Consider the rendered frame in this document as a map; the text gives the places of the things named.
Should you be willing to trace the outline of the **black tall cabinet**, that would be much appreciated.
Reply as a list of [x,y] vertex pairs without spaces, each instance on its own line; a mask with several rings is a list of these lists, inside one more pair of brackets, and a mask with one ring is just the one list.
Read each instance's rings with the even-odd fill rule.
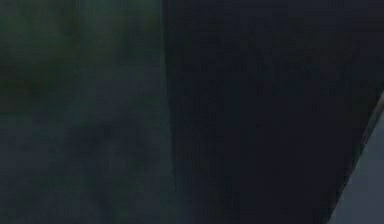
[[328,224],[384,109],[384,0],[163,0],[177,224]]

